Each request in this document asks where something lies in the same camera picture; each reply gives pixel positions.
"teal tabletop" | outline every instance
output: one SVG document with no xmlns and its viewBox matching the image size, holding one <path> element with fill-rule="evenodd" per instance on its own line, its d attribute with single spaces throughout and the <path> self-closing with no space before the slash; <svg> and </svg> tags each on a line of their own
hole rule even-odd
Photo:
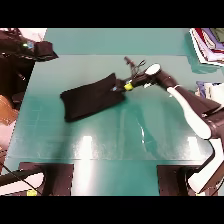
<svg viewBox="0 0 224 224">
<path fill-rule="evenodd" d="M 60 93 L 115 72 L 130 76 L 129 56 L 159 63 L 188 90 L 223 82 L 217 66 L 198 62 L 187 29 L 48 29 L 58 59 L 36 63 L 5 164 L 74 163 L 72 195 L 159 195 L 156 165 L 202 164 L 210 144 L 187 125 L 177 101 L 157 86 L 66 123 Z"/>
</svg>

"yellow sticker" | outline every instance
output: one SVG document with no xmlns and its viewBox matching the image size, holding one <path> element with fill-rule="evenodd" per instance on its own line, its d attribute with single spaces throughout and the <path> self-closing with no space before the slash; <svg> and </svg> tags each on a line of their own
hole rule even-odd
<svg viewBox="0 0 224 224">
<path fill-rule="evenodd" d="M 132 90 L 134 87 L 133 87 L 132 84 L 129 82 L 128 84 L 126 84 L 126 85 L 124 86 L 124 88 L 125 88 L 127 91 L 129 91 L 129 90 Z"/>
<path fill-rule="evenodd" d="M 27 196 L 37 196 L 37 191 L 35 191 L 35 190 L 28 190 L 26 192 L 26 195 Z"/>
</svg>

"robotic arm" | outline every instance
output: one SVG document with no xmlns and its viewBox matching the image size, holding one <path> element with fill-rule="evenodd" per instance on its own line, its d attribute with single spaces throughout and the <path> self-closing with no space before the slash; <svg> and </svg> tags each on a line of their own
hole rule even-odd
<svg viewBox="0 0 224 224">
<path fill-rule="evenodd" d="M 159 64 L 153 64 L 139 72 L 142 62 L 135 66 L 129 58 L 125 57 L 125 60 L 131 66 L 132 76 L 126 80 L 118 80 L 113 90 L 130 91 L 137 86 L 156 84 L 175 97 L 189 126 L 200 138 L 209 140 L 213 147 L 212 155 L 204 164 L 186 172 L 186 185 L 196 193 L 217 185 L 224 176 L 224 108 L 219 103 L 200 98 L 184 89 Z"/>
</svg>

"black base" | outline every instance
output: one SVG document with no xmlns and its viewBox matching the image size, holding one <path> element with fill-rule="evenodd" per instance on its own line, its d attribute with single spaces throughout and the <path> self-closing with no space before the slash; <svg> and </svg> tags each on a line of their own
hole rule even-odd
<svg viewBox="0 0 224 224">
<path fill-rule="evenodd" d="M 70 196 L 73 178 L 73 164 L 54 163 L 20 163 L 19 169 L 34 170 L 40 168 L 45 175 L 43 184 L 37 188 L 42 196 Z M 27 196 L 27 191 L 12 194 L 13 196 Z"/>
<path fill-rule="evenodd" d="M 157 174 L 160 196 L 196 196 L 195 192 L 188 188 L 187 178 L 191 170 L 198 168 L 194 165 L 158 165 Z M 211 196 L 216 187 L 205 191 L 206 196 Z"/>
</svg>

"yellow label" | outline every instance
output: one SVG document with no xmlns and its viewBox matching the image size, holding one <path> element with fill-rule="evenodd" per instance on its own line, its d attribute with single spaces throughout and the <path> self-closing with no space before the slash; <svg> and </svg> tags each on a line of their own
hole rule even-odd
<svg viewBox="0 0 224 224">
<path fill-rule="evenodd" d="M 27 196 L 37 196 L 37 191 L 35 191 L 35 190 L 28 190 L 26 192 L 26 195 Z"/>
<path fill-rule="evenodd" d="M 124 88 L 125 88 L 127 91 L 129 91 L 129 90 L 132 90 L 134 87 L 132 86 L 131 83 L 128 83 L 128 84 L 126 84 L 126 85 L 124 86 Z"/>
</svg>

